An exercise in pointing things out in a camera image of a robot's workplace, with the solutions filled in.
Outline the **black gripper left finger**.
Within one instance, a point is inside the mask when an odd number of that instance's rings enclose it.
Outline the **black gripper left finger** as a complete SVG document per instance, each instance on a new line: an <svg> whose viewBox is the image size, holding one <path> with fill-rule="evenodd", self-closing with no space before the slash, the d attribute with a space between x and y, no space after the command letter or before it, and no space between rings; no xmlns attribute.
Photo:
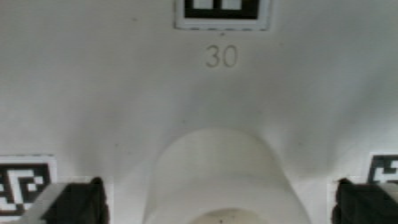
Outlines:
<svg viewBox="0 0 398 224"><path fill-rule="evenodd" d="M50 184L11 224L110 224L103 179Z"/></svg>

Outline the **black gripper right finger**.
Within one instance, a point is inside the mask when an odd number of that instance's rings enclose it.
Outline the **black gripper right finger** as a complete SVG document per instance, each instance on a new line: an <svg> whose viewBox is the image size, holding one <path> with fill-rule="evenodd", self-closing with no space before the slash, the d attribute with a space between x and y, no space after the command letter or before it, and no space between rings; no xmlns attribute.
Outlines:
<svg viewBox="0 0 398 224"><path fill-rule="evenodd" d="M398 201L377 184L341 179L332 208L332 224L398 224Z"/></svg>

